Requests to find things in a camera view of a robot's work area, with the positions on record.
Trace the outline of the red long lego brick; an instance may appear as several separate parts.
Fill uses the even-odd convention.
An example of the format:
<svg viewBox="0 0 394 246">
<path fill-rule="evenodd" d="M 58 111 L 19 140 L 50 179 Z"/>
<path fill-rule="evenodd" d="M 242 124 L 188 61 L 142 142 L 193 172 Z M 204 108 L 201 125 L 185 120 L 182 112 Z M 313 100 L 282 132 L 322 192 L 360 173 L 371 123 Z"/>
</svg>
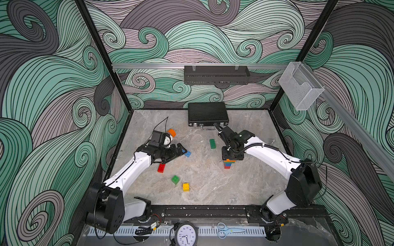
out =
<svg viewBox="0 0 394 246">
<path fill-rule="evenodd" d="M 159 173 L 164 173 L 165 167 L 166 167 L 165 164 L 159 164 L 158 172 L 159 172 Z"/>
</svg>

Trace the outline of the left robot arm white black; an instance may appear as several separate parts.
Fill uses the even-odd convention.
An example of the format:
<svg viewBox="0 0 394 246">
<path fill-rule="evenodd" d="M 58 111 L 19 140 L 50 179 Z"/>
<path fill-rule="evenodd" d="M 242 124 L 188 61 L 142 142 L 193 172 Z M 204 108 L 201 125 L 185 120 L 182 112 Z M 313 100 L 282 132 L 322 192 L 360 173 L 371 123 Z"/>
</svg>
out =
<svg viewBox="0 0 394 246">
<path fill-rule="evenodd" d="M 135 197 L 126 204 L 124 197 L 140 174 L 159 159 L 162 164 L 186 154 L 182 144 L 169 147 L 141 145 L 132 159 L 111 178 L 103 183 L 95 183 L 88 189 L 85 204 L 85 223 L 109 234 L 115 233 L 123 222 L 130 219 L 146 221 L 150 219 L 151 201 Z"/>
</svg>

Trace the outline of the white analog clock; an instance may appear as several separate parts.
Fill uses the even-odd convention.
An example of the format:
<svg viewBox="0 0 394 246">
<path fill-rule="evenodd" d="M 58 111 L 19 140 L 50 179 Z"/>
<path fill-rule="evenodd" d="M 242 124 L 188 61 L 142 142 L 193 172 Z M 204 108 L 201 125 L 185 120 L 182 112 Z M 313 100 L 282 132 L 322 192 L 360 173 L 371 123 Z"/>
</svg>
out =
<svg viewBox="0 0 394 246">
<path fill-rule="evenodd" d="M 173 227 L 173 246 L 196 246 L 198 243 L 198 228 L 190 222 L 179 222 Z"/>
</svg>

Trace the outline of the orange half-round block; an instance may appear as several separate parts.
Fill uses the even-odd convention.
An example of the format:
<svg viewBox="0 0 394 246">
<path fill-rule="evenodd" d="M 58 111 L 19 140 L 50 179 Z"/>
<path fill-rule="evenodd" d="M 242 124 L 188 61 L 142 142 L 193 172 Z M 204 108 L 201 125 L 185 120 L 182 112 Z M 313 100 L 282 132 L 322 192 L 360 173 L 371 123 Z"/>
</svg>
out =
<svg viewBox="0 0 394 246">
<path fill-rule="evenodd" d="M 168 132 L 172 137 L 175 137 L 175 136 L 176 136 L 176 132 L 175 132 L 173 129 L 169 129 L 167 132 Z"/>
</svg>

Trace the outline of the black wall shelf tray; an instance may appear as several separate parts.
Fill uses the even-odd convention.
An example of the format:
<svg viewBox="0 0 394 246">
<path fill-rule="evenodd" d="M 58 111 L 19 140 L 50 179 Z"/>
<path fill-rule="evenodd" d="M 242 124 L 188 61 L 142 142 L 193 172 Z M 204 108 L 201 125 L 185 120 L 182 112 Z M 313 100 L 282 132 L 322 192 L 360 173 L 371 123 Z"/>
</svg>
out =
<svg viewBox="0 0 394 246">
<path fill-rule="evenodd" d="M 246 85 L 249 79 L 247 66 L 192 65 L 184 68 L 187 85 Z"/>
</svg>

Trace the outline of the light blue scissors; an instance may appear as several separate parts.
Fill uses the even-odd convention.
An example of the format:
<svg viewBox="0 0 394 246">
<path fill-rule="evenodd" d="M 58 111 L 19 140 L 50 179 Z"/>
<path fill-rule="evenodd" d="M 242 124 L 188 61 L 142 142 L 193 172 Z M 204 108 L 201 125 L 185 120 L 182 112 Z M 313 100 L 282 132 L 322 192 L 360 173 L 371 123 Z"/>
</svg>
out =
<svg viewBox="0 0 394 246">
<path fill-rule="evenodd" d="M 225 223 L 219 222 L 217 224 L 218 233 L 217 236 L 219 239 L 225 239 L 229 234 L 238 234 L 245 233 L 245 229 L 240 228 L 229 228 Z"/>
</svg>

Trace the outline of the light green square lego brick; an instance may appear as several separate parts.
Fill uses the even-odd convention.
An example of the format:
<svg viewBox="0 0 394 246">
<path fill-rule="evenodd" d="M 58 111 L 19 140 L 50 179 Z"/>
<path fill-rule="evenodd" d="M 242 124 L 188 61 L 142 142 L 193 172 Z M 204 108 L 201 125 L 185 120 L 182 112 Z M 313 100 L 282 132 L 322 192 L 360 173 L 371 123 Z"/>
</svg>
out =
<svg viewBox="0 0 394 246">
<path fill-rule="evenodd" d="M 174 175 L 171 179 L 172 183 L 177 185 L 180 182 L 180 178 L 177 175 Z"/>
</svg>

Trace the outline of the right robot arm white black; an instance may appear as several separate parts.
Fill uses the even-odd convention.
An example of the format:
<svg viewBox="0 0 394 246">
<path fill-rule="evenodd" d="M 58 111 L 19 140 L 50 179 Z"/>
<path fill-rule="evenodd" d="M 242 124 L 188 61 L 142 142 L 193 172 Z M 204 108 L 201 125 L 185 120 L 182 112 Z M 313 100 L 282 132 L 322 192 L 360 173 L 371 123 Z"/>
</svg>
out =
<svg viewBox="0 0 394 246">
<path fill-rule="evenodd" d="M 222 148 L 224 160 L 241 161 L 244 155 L 248 154 L 274 168 L 288 181 L 284 191 L 271 196 L 262 205 L 264 220 L 273 221 L 284 211 L 294 207 L 308 207 L 322 189 L 315 162 L 287 155 L 247 130 L 237 133 L 228 126 L 214 126 L 225 144 Z"/>
</svg>

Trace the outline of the yellow square lego brick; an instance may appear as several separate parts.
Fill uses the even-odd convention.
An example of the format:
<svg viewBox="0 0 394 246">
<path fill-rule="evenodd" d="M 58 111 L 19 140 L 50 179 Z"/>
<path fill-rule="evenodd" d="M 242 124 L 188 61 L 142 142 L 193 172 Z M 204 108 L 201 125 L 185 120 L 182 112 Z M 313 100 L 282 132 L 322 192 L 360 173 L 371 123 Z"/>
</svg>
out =
<svg viewBox="0 0 394 246">
<path fill-rule="evenodd" d="M 183 189 L 184 192 L 190 191 L 190 185 L 189 185 L 189 183 L 183 183 L 183 184 L 182 184 L 182 189 Z"/>
</svg>

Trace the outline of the black hard case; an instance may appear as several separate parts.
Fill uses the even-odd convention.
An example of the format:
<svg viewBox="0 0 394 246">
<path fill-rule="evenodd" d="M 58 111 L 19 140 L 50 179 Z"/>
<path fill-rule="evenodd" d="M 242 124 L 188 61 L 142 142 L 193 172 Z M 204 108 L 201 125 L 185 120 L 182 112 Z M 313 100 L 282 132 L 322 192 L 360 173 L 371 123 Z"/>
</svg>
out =
<svg viewBox="0 0 394 246">
<path fill-rule="evenodd" d="M 227 126 L 229 117 L 224 102 L 197 102 L 188 104 L 188 126 Z"/>
</svg>

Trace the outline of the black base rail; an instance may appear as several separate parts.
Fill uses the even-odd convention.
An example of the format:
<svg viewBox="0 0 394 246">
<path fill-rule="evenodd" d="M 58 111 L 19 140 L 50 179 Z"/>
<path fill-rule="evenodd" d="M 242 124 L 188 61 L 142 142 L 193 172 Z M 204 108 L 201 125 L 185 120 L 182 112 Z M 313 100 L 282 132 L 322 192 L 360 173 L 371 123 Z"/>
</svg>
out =
<svg viewBox="0 0 394 246">
<path fill-rule="evenodd" d="M 239 219 L 248 223 L 267 223 L 268 212 L 261 205 L 151 205 L 148 214 L 138 218 L 123 219 L 125 223 L 181 221 L 191 219 Z M 270 221 L 284 222 L 290 218 L 327 217 L 324 206 L 294 207 L 279 215 L 271 215 Z"/>
</svg>

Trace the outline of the clear plastic wall holder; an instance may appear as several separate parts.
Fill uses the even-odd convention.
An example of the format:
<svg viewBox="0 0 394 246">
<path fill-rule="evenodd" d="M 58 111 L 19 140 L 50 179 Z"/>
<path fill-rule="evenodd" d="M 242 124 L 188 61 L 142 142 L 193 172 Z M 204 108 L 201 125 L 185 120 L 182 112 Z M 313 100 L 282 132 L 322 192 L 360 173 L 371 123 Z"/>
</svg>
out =
<svg viewBox="0 0 394 246">
<path fill-rule="evenodd" d="M 311 67 L 298 61 L 288 64 L 279 84 L 297 111 L 308 110 L 325 90 Z"/>
</svg>

